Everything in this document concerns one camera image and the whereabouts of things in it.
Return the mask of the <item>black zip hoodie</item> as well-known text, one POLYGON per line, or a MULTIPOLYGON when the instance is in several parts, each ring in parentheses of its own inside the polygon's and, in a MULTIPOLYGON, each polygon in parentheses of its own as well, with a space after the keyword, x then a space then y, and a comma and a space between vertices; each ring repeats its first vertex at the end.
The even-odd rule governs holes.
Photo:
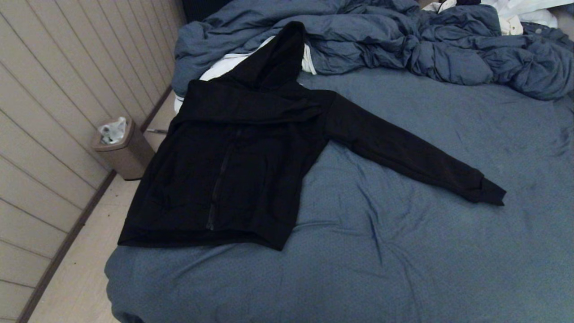
POLYGON ((297 81, 307 31, 293 21, 231 71, 191 80, 135 192, 117 244, 236 243, 281 251, 303 179, 330 141, 473 203, 504 205, 482 172, 330 90, 297 81))

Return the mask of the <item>white garment with dark trim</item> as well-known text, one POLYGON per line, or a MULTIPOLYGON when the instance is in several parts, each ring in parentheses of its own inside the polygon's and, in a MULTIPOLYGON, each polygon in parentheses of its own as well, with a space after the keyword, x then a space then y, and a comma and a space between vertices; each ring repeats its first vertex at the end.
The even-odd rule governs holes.
MULTIPOLYGON (((260 51, 261 48, 266 47, 266 45, 273 41, 274 35, 265 39, 256 50, 248 53, 228 53, 224 55, 220 60, 216 61, 206 72, 202 74, 199 78, 201 81, 210 81, 215 78, 219 78, 224 74, 232 71, 237 65, 248 59, 253 53, 260 51)), ((307 72, 311 75, 318 75, 316 68, 314 67, 313 59, 311 56, 310 45, 308 43, 304 44, 303 56, 301 58, 301 71, 307 72)))

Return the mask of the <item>blue bed sheet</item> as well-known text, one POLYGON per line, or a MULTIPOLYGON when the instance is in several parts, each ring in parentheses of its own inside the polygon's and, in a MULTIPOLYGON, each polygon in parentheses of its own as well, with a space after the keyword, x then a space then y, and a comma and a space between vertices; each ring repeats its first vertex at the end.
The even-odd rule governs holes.
POLYGON ((329 143, 283 251, 117 247, 107 294, 136 323, 574 323, 574 93, 540 101, 406 71, 301 73, 506 190, 472 204, 329 143))

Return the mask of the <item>crumpled blue duvet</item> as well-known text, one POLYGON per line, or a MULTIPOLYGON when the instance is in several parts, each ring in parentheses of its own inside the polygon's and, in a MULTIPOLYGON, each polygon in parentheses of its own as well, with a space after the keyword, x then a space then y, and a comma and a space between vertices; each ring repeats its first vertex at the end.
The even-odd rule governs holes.
POLYGON ((292 21, 304 25, 320 75, 382 67, 458 85, 496 83, 537 100, 574 91, 574 42, 561 30, 526 24, 522 35, 503 35, 492 6, 436 13, 415 0, 233 0, 179 30, 172 88, 185 96, 225 54, 252 52, 292 21))

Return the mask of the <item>beige trash bin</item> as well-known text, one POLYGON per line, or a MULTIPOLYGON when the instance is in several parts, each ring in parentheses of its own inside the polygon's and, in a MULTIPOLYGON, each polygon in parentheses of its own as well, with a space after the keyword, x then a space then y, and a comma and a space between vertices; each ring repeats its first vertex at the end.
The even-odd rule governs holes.
MULTIPOLYGON (((103 160, 111 166, 124 180, 139 180, 144 175, 155 151, 145 139, 138 125, 129 117, 123 139, 113 145, 102 144, 98 130, 94 134, 91 147, 103 160)), ((103 122, 113 122, 117 118, 110 118, 103 122)))

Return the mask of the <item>dark headboard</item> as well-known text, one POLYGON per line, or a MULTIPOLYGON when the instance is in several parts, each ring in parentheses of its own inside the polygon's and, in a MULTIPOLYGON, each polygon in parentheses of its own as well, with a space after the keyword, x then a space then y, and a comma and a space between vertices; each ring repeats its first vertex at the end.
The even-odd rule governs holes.
POLYGON ((202 21, 232 1, 233 0, 180 0, 187 23, 202 21))

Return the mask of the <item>white plastic bin bag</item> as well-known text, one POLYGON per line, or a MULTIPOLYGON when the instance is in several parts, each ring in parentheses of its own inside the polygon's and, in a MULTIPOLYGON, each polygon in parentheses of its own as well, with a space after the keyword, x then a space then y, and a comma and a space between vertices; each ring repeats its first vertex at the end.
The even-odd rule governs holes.
POLYGON ((125 135, 126 127, 127 119, 125 117, 119 117, 113 122, 105 123, 98 127, 98 132, 100 133, 99 141, 106 145, 119 143, 125 135))

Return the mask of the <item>cream crumpled garment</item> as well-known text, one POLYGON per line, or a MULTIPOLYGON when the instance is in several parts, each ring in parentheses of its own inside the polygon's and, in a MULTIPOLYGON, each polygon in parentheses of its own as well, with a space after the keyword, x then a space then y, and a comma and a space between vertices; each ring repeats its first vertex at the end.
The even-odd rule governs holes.
POLYGON ((448 8, 463 5, 485 4, 494 7, 500 21, 502 35, 522 35, 523 27, 519 19, 520 7, 526 0, 420 0, 422 9, 440 13, 448 8))

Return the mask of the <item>white pillow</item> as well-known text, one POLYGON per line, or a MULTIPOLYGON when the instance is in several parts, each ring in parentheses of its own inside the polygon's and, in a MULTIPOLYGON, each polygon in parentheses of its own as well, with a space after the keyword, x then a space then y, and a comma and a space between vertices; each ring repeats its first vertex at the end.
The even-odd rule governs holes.
POLYGON ((574 0, 526 0, 520 7, 519 19, 521 22, 558 27, 558 19, 550 9, 570 4, 574 4, 574 0))

